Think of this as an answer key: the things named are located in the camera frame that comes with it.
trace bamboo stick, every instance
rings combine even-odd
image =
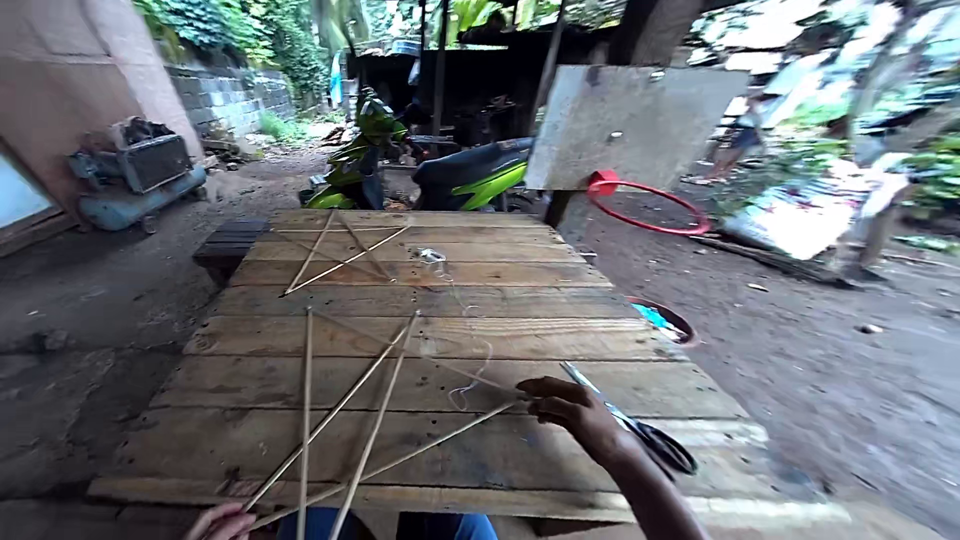
[[[476,426],[476,425],[478,425],[478,424],[480,424],[480,423],[482,423],[482,422],[485,422],[485,421],[487,421],[487,420],[490,420],[493,416],[496,416],[497,414],[500,414],[501,412],[507,410],[508,408],[510,408],[510,407],[512,407],[512,406],[514,406],[514,405],[516,405],[516,402],[510,401],[510,402],[507,402],[507,403],[505,403],[505,404],[503,404],[503,405],[495,408],[494,410],[492,410],[492,411],[484,414],[483,416],[479,416],[479,417],[477,417],[477,418],[474,418],[473,420],[471,420],[469,423],[467,423],[466,425],[462,426],[461,428],[457,428],[456,430],[451,431],[450,433],[448,433],[448,434],[440,437],[439,439],[437,439],[437,440],[435,440],[435,441],[427,444],[426,446],[420,447],[420,448],[418,448],[418,449],[416,449],[416,450],[414,450],[414,451],[410,452],[409,454],[406,454],[406,455],[404,455],[404,456],[402,456],[402,457],[398,457],[397,459],[394,459],[393,461],[391,461],[391,462],[389,462],[389,463],[387,463],[387,464],[379,467],[379,468],[376,469],[375,471],[364,475],[362,478],[360,478],[360,481],[369,480],[369,479],[375,477],[376,475],[379,475],[380,473],[383,473],[383,472],[385,472],[385,471],[387,471],[387,470],[389,470],[389,469],[393,469],[394,467],[396,467],[396,466],[399,465],[400,463],[403,463],[404,461],[406,461],[406,460],[408,460],[408,459],[412,459],[412,458],[414,458],[414,457],[416,457],[416,456],[418,456],[418,455],[420,455],[420,454],[423,454],[424,452],[430,450],[431,448],[433,448],[433,447],[435,447],[435,446],[437,446],[437,445],[439,445],[439,444],[441,444],[441,443],[443,443],[443,442],[445,442],[445,441],[448,441],[448,440],[452,439],[453,437],[459,435],[460,433],[463,433],[464,431],[469,430],[470,428],[473,428],[474,426]],[[307,503],[308,505],[311,505],[311,506],[312,506],[313,504],[319,503],[319,502],[322,501],[323,499],[326,499],[327,497],[331,497],[331,496],[333,496],[333,495],[336,495],[336,494],[340,493],[341,491],[343,491],[343,490],[345,490],[345,489],[347,489],[347,485],[346,485],[345,483],[342,483],[342,484],[340,484],[340,485],[335,485],[335,486],[327,489],[326,491],[322,491],[322,492],[318,493],[317,495],[310,496],[309,498],[307,498],[306,503]],[[264,526],[266,526],[266,525],[269,525],[269,524],[273,523],[274,521],[276,521],[276,520],[278,520],[278,519],[280,519],[280,518],[284,518],[284,517],[286,517],[286,516],[289,516],[290,514],[296,512],[296,511],[297,511],[297,510],[296,510],[295,508],[286,508],[286,509],[284,509],[284,510],[280,510],[279,512],[275,512],[275,513],[273,513],[273,514],[270,514],[269,516],[266,516],[266,517],[264,517],[264,518],[260,518],[260,519],[256,520],[255,522],[253,522],[253,525],[251,525],[250,530],[255,530],[255,529],[264,527]]]
[[[300,511],[297,513],[297,540],[306,534],[306,486],[310,471],[310,400],[313,382],[313,307],[306,307],[306,350],[303,352],[303,442],[300,453]]]
[[[327,253],[327,252],[320,251],[320,248],[311,248],[310,246],[307,246],[306,244],[301,244],[301,243],[297,242],[297,240],[294,240],[293,238],[289,238],[289,237],[287,237],[287,236],[285,236],[285,235],[283,235],[283,234],[278,234],[278,236],[281,237],[281,238],[283,238],[284,240],[290,242],[291,244],[293,244],[293,245],[295,245],[295,246],[301,247],[301,248],[303,248],[303,249],[305,249],[305,250],[308,250],[308,251],[312,251],[312,252],[314,253],[314,255],[319,255],[319,256],[321,256],[321,257],[326,257],[326,258],[328,258],[329,260],[332,260],[332,261],[334,261],[334,262],[340,262],[340,263],[342,263],[342,264],[348,264],[346,261],[341,260],[341,259],[339,259],[339,258],[336,258],[336,257],[334,257],[333,255],[331,255],[331,254],[329,254],[329,253]],[[389,277],[390,277],[390,276],[383,276],[382,274],[379,274],[379,273],[377,273],[377,272],[373,272],[373,270],[367,270],[367,269],[364,268],[363,266],[355,266],[355,265],[351,264],[351,265],[350,265],[350,268],[356,268],[357,270],[359,270],[359,271],[361,271],[361,272],[366,272],[366,273],[370,274],[371,276],[376,276],[376,277],[378,277],[378,278],[384,278],[384,277],[389,278]]]
[[[367,371],[365,371],[363,375],[360,376],[360,379],[357,379],[357,381],[353,384],[350,390],[348,390],[347,393],[344,394],[344,397],[341,398],[339,402],[337,402],[337,404],[330,410],[329,413],[327,413],[327,415],[320,422],[320,424],[318,424],[315,428],[313,428],[313,431],[310,432],[310,438],[307,440],[307,444],[310,444],[311,442],[313,442],[313,439],[317,438],[317,435],[319,435],[320,432],[323,431],[324,428],[326,428],[327,424],[329,424],[330,421],[333,420],[333,417],[336,416],[337,413],[339,413],[341,409],[343,409],[344,406],[347,405],[347,401],[349,401],[349,399],[352,398],[353,395],[357,393],[357,390],[360,389],[360,386],[362,386],[363,383],[370,378],[370,375],[373,374],[373,370],[375,370],[376,367],[380,365],[380,362],[382,362],[383,359],[387,357],[387,355],[394,348],[394,346],[396,346],[396,343],[399,342],[400,338],[403,337],[403,335],[407,332],[407,329],[409,329],[412,326],[414,319],[419,316],[420,316],[419,309],[415,311],[413,315],[410,315],[410,319],[407,321],[406,326],[404,326],[399,331],[397,331],[393,339],[390,340],[390,343],[387,344],[387,348],[384,349],[383,353],[381,353],[380,356],[376,360],[374,360],[369,367],[367,367]],[[261,485],[260,488],[256,490],[256,493],[254,493],[253,496],[250,497],[250,499],[247,501],[247,503],[244,504],[244,511],[249,511],[253,507],[253,505],[256,504],[256,502],[259,501],[260,498],[263,497],[265,493],[267,493],[267,490],[269,490],[271,486],[274,485],[274,482],[276,482],[276,480],[280,478],[280,475],[286,472],[286,470],[290,467],[291,464],[293,464],[293,462],[300,456],[300,453],[302,452],[303,452],[303,446],[300,446],[299,448],[291,452],[290,455],[287,456],[287,458],[283,461],[283,463],[281,463],[280,466],[276,468],[274,473],[270,475],[267,481],[263,482],[263,485]]]
[[[383,424],[383,415],[387,413],[387,405],[390,403],[390,397],[393,395],[394,386],[396,385],[396,376],[400,374],[400,366],[403,365],[403,357],[407,353],[407,347],[410,346],[410,335],[413,333],[416,323],[417,319],[414,319],[411,321],[410,326],[407,327],[407,335],[403,338],[403,345],[400,346],[400,354],[396,357],[396,364],[394,365],[394,372],[390,376],[390,383],[387,385],[386,392],[383,393],[383,400],[380,402],[380,410],[376,412],[376,420],[373,422],[373,430],[370,432],[370,436],[367,437],[367,444],[364,446],[363,453],[360,454],[360,463],[357,464],[356,471],[353,473],[353,478],[350,479],[350,485],[347,488],[347,496],[344,498],[344,502],[341,504],[340,510],[337,511],[337,518],[333,522],[333,528],[330,530],[330,536],[328,540],[337,540],[337,537],[340,536],[340,529],[344,526],[344,520],[347,518],[347,512],[350,510],[350,504],[353,503],[353,496],[356,495],[357,485],[360,484],[360,477],[363,476],[363,469],[367,466],[367,460],[370,459],[370,452],[373,450],[373,443],[376,441],[377,434],[380,433],[380,426]]]
[[[376,248],[382,246],[383,244],[389,242],[390,240],[393,240],[393,239],[396,238],[400,233],[403,233],[403,232],[406,231],[407,229],[410,229],[410,227],[411,227],[410,225],[407,225],[406,227],[404,227],[403,229],[400,229],[400,230],[397,231],[396,233],[393,233],[393,234],[387,236],[386,238],[380,240],[379,242],[373,244],[373,245],[370,247],[370,251],[373,251],[373,250],[375,250]],[[295,290],[297,290],[297,289],[299,289],[299,288],[301,288],[301,287],[305,287],[305,286],[309,285],[310,283],[315,282],[316,280],[322,278],[323,276],[329,274],[330,272],[333,272],[334,270],[338,270],[338,269],[340,269],[340,268],[343,268],[343,267],[346,266],[347,264],[350,264],[351,262],[354,262],[355,260],[359,259],[360,257],[362,257],[362,256],[364,256],[364,255],[366,255],[366,254],[367,254],[367,252],[358,253],[358,254],[354,255],[353,257],[348,258],[347,260],[345,260],[344,262],[342,262],[342,263],[340,263],[340,264],[337,264],[337,265],[334,266],[333,268],[330,268],[330,269],[328,269],[328,270],[323,271],[319,276],[314,276],[313,278],[310,278],[309,280],[307,280],[307,281],[305,281],[305,282],[297,285],[297,286],[294,287],[293,289],[284,292],[283,294],[280,295],[280,298],[283,298],[284,296],[286,296],[286,295],[294,292]]]
[[[353,227],[350,225],[350,223],[347,223],[347,219],[344,217],[344,215],[342,213],[337,212],[337,219],[339,219],[340,223],[343,223],[344,227],[346,227],[347,230],[350,231],[350,236],[353,236],[353,243],[355,243],[358,248],[362,249],[364,252],[367,253],[367,256],[373,260],[373,264],[377,267],[378,270],[380,270],[380,272],[383,273],[383,276],[388,280],[390,280],[390,282],[395,282],[396,278],[391,276],[390,272],[387,272],[387,269],[384,268],[383,264],[380,263],[380,259],[378,259],[374,254],[370,253],[370,250],[367,249],[367,246],[365,246],[364,243],[360,241],[360,238],[357,236],[357,233],[353,231]]]
[[[291,292],[292,290],[296,290],[296,289],[294,289],[294,285],[296,285],[296,284],[297,284],[297,280],[299,280],[300,277],[303,276],[303,271],[306,270],[307,264],[310,264],[310,259],[313,258],[313,252],[314,252],[314,250],[316,250],[316,249],[317,249],[317,246],[320,245],[320,242],[324,240],[324,236],[326,236],[326,230],[329,229],[329,227],[330,227],[330,220],[331,220],[331,219],[333,219],[333,213],[332,213],[332,212],[326,217],[326,222],[324,223],[324,229],[320,232],[320,235],[317,236],[317,241],[313,243],[313,247],[310,248],[310,253],[308,253],[308,254],[306,255],[306,258],[303,260],[303,264],[300,266],[299,272],[297,272],[297,275],[294,276],[294,278],[290,281],[290,284],[287,285],[287,290],[286,290],[286,292],[284,292],[281,296],[286,296],[286,295],[290,294],[290,292]]]
[[[369,332],[367,332],[367,331],[362,331],[362,330],[360,330],[360,329],[357,329],[357,328],[355,328],[355,327],[352,327],[351,325],[348,325],[347,323],[345,323],[345,322],[343,322],[343,321],[339,321],[339,320],[337,320],[337,319],[335,319],[335,318],[333,318],[333,317],[331,317],[331,316],[329,316],[329,315],[326,315],[326,314],[323,314],[323,313],[317,313],[317,314],[320,315],[321,317],[323,317],[324,319],[326,319],[326,320],[328,320],[328,321],[330,321],[330,322],[332,322],[332,323],[334,323],[334,324],[336,324],[336,325],[339,325],[339,326],[341,326],[341,327],[343,327],[343,328],[345,328],[345,329],[347,329],[347,330],[355,331],[355,332],[359,333],[360,335],[366,336],[366,337],[368,337],[368,338],[370,338],[370,339],[372,339],[372,340],[374,340],[374,341],[377,341],[377,342],[380,342],[380,343],[386,343],[386,341],[384,341],[384,340],[383,340],[382,338],[380,338],[380,337],[377,337],[377,336],[375,336],[375,335],[373,335],[373,334],[371,334],[371,333],[369,333]],[[410,353],[410,354],[412,354],[412,355],[419,356],[420,358],[423,358],[424,360],[427,360],[427,361],[429,361],[429,362],[433,362],[434,364],[436,364],[436,365],[438,365],[438,366],[440,366],[440,367],[446,368],[446,369],[448,369],[448,370],[450,370],[450,371],[452,371],[452,372],[454,372],[454,373],[459,373],[460,375],[463,375],[464,377],[466,377],[466,378],[468,378],[468,379],[476,380],[477,382],[482,382],[482,383],[486,384],[487,386],[492,386],[493,388],[497,388],[497,389],[499,389],[499,390],[503,390],[504,392],[507,392],[508,394],[513,394],[513,395],[515,395],[518,399],[526,400],[526,399],[528,398],[526,392],[521,392],[520,390],[517,390],[516,388],[511,388],[511,387],[509,387],[509,386],[505,386],[505,385],[503,385],[503,384],[500,384],[499,382],[494,382],[494,381],[489,380],[489,379],[484,379],[483,377],[480,377],[480,376],[478,376],[478,375],[474,375],[474,374],[472,374],[472,373],[469,372],[469,371],[465,371],[465,370],[462,370],[462,369],[460,369],[460,368],[453,367],[453,366],[451,366],[450,364],[448,364],[448,363],[446,363],[446,362],[444,362],[444,361],[437,360],[437,359],[434,358],[433,356],[425,355],[425,354],[420,353],[420,352],[410,351],[409,349],[407,349],[407,352]]]

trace scissor handle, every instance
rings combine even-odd
[[[684,473],[685,475],[696,474],[699,468],[697,460],[684,448],[684,445],[649,424],[644,424],[634,419],[631,420],[633,420],[632,424],[635,428],[633,430],[634,433],[643,440],[647,448],[653,451],[654,454],[669,465],[671,469]]]

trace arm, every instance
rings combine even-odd
[[[610,473],[647,538],[709,540],[643,443],[620,427],[594,392],[553,377],[525,380],[516,387],[537,398],[530,404],[531,414],[542,424],[565,428]]]
[[[256,516],[246,514],[242,503],[226,503],[200,514],[183,540],[248,540]]]

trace wooden table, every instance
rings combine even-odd
[[[304,309],[389,339],[414,309],[424,318],[411,342],[425,354],[510,385],[566,378],[580,369],[628,414],[670,433],[700,461],[677,482],[702,517],[804,516],[824,511],[802,476],[766,450],[766,432],[696,364],[639,318],[611,283],[532,216],[503,213],[343,212],[396,282],[345,267],[278,298],[318,233],[264,233],[234,274],[185,358],[135,421],[114,464],[89,493],[127,501],[212,503],[249,496],[300,443]],[[318,230],[323,210],[285,210],[274,230]],[[357,253],[334,219],[321,250]],[[417,248],[447,256],[455,288],[419,261]],[[330,267],[312,262],[311,277]],[[373,264],[356,262],[370,271]],[[465,316],[464,306],[478,306]],[[314,422],[383,349],[314,317]],[[311,493],[349,479],[389,379],[384,362],[311,446]],[[456,430],[508,397],[483,385],[457,410],[447,393],[469,380],[408,356],[369,462],[373,468]],[[264,503],[296,503],[295,464]],[[339,499],[327,503],[336,505]],[[361,484],[354,507],[483,512],[632,521],[610,477],[564,430],[514,407]]]

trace red hoop rim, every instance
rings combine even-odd
[[[607,215],[611,215],[619,219],[620,221],[625,221],[631,225],[636,225],[637,227],[640,227],[642,229],[657,231],[658,233],[670,233],[670,234],[679,234],[681,236],[693,236],[696,234],[707,233],[710,230],[710,221],[707,218],[707,215],[702,213],[696,207],[694,207],[687,201],[681,199],[680,197],[673,195],[672,193],[667,193],[666,191],[661,191],[659,189],[656,189],[655,187],[650,187],[649,185],[635,184],[633,182],[623,182],[621,180],[607,180],[606,178],[608,177],[609,175],[601,176],[601,178],[604,178],[604,180],[595,180],[592,183],[590,183],[590,186],[587,188],[587,197],[590,199],[590,201],[594,205],[596,205],[599,209],[603,210]],[[649,191],[651,193],[654,193],[655,195],[659,195],[660,197],[669,199],[670,201],[677,203],[678,205],[689,210],[690,213],[697,218],[697,226],[693,229],[670,229],[668,227],[660,227],[657,225],[644,223],[642,221],[637,221],[633,218],[627,217],[623,214],[620,214],[611,209],[608,209],[607,207],[601,205],[599,201],[597,201],[597,197],[601,195],[602,191],[606,191],[605,189],[602,189],[603,187],[608,187],[610,189],[610,193],[612,193],[612,188],[616,185],[626,185],[629,187],[642,189],[644,191]]]

